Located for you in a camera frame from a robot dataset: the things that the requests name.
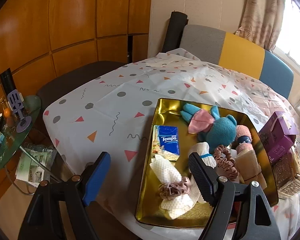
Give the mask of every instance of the metal tray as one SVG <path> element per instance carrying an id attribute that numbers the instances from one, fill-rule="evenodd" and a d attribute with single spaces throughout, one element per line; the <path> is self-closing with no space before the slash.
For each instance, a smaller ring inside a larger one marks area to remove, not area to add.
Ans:
<path id="1" fill-rule="evenodd" d="M 180 115 L 180 110 L 186 103 L 191 103 L 206 110 L 210 110 L 212 107 L 211 105 L 176 99 L 159 98 L 158 100 L 152 121 L 135 215 L 137 221 L 140 223 L 167 228 L 204 228 L 212 212 L 212 207 L 208 203 L 196 203 L 195 206 L 184 215 L 174 220 L 167 219 L 165 210 L 160 208 L 162 201 L 158 194 L 160 182 L 149 166 L 149 163 L 151 162 L 150 149 L 153 126 L 177 126 L 179 133 L 180 157 L 174 163 L 182 176 L 189 176 L 187 158 L 188 150 L 198 141 L 196 134 L 188 133 L 188 125 L 183 121 Z M 267 182 L 267 188 L 265 188 L 264 193 L 270 203 L 270 206 L 274 206 L 278 203 L 278 192 L 274 180 L 274 174 L 266 151 L 260 141 L 258 132 L 254 128 L 251 120 L 244 113 L 222 107 L 219 107 L 219 113 L 220 116 L 231 114 L 237 120 L 238 124 L 245 125 L 250 129 L 252 135 L 252 146 L 256 152 L 258 162 L 260 163 L 262 174 Z M 236 222 L 236 218 L 232 217 L 229 224 L 234 222 Z"/>

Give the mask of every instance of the blue gripper pad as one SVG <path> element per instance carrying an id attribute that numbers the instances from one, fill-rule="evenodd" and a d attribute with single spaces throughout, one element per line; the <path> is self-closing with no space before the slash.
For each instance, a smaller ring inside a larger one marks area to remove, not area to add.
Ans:
<path id="1" fill-rule="evenodd" d="M 94 201 L 101 185 L 109 171 L 111 163 L 110 154 L 102 152 L 93 165 L 88 166 L 82 173 L 83 198 L 82 202 L 88 206 Z"/>

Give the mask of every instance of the table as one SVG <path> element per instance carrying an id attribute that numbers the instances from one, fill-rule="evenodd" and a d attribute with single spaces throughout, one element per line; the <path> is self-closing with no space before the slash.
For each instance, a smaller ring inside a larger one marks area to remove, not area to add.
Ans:
<path id="1" fill-rule="evenodd" d="M 44 169 L 47 173 L 49 173 L 50 176 L 52 176 L 55 181 L 61 182 L 61 179 L 59 179 L 57 176 L 52 174 L 49 169 L 47 169 L 45 166 L 43 166 L 39 161 L 37 161 L 31 154 L 29 154 L 22 147 L 23 141 L 27 137 L 27 135 L 30 132 L 35 120 L 37 119 L 37 117 L 39 115 L 39 112 L 40 112 L 40 109 L 41 109 L 41 100 L 38 96 L 27 96 L 27 97 L 25 97 L 24 107 L 27 110 L 28 115 L 31 116 L 32 122 L 29 125 L 29 127 L 21 133 L 16 132 L 16 125 L 14 125 L 14 127 L 12 127 L 12 128 L 9 128 L 9 127 L 6 126 L 3 129 L 2 133 L 4 134 L 5 138 L 3 139 L 3 142 L 0 146 L 0 170 L 2 168 L 4 168 L 7 172 L 6 164 L 12 158 L 12 156 L 16 153 L 16 151 L 18 149 L 20 149 L 31 160 L 33 160 L 42 169 Z"/>
<path id="2" fill-rule="evenodd" d="M 150 124 L 159 98 L 243 112 L 257 131 L 273 111 L 296 113 L 285 98 L 259 80 L 201 62 L 183 49 L 124 65 L 76 88 L 43 111 L 54 146 L 76 174 L 102 151 L 111 155 L 111 168 L 97 201 L 119 222 L 143 240 L 196 240 L 201 229 L 153 227 L 138 223 L 134 217 Z M 284 211 L 280 210 L 275 214 L 280 212 L 282 217 Z M 226 239 L 231 239 L 231 230 Z M 289 228 L 283 231 L 288 234 Z"/>

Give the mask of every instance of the black cylinder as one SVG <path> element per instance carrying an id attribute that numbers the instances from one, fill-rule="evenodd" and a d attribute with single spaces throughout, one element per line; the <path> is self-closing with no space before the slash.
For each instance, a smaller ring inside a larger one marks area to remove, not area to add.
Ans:
<path id="1" fill-rule="evenodd" d="M 10 68 L 0 74 L 0 81 L 6 96 L 16 89 Z"/>
<path id="2" fill-rule="evenodd" d="M 166 38 L 162 47 L 163 53 L 177 49 L 180 46 L 183 28 L 188 24 L 187 15 L 182 12 L 172 12 Z"/>

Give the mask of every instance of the wall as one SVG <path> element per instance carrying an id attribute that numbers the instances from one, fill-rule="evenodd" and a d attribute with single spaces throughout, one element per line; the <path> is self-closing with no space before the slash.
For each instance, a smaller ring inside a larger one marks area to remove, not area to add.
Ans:
<path id="1" fill-rule="evenodd" d="M 0 9 L 0 73 L 24 96 L 85 64 L 146 58 L 151 0 L 7 0 Z"/>
<path id="2" fill-rule="evenodd" d="M 148 56 L 161 49 L 172 11 L 188 15 L 189 24 L 205 25 L 234 33 L 246 0 L 152 0 Z"/>
<path id="3" fill-rule="evenodd" d="M 293 71 L 293 84 L 288 100 L 290 104 L 295 107 L 300 100 L 300 66 L 293 59 L 285 55 L 279 48 L 275 48 L 273 53 L 283 60 Z"/>

